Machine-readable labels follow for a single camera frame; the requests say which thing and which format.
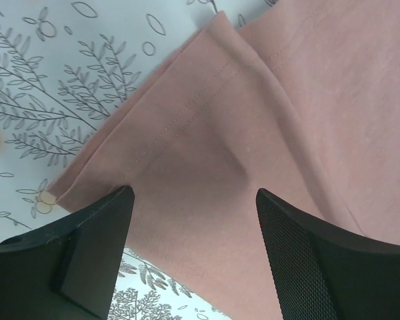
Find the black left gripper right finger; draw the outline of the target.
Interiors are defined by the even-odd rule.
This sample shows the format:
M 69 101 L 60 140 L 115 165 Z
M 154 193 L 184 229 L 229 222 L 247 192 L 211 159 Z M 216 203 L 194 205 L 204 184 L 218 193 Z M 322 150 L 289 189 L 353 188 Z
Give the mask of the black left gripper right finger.
M 332 225 L 266 189 L 256 207 L 284 319 L 400 319 L 400 245 Z

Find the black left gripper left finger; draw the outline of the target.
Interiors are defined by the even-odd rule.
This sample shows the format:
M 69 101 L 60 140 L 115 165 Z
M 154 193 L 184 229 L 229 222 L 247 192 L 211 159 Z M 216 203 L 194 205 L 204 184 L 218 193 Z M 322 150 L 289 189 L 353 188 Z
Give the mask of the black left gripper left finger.
M 0 243 L 0 319 L 106 319 L 135 195 L 95 203 Z

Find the pink t shirt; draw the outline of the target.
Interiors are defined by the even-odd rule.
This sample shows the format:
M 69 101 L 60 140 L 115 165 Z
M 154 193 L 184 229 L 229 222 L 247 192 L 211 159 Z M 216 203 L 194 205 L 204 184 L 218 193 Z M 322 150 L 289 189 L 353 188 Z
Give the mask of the pink t shirt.
M 75 212 L 135 192 L 130 248 L 232 319 L 280 319 L 265 188 L 400 245 L 400 1 L 279 1 L 218 13 L 49 187 Z

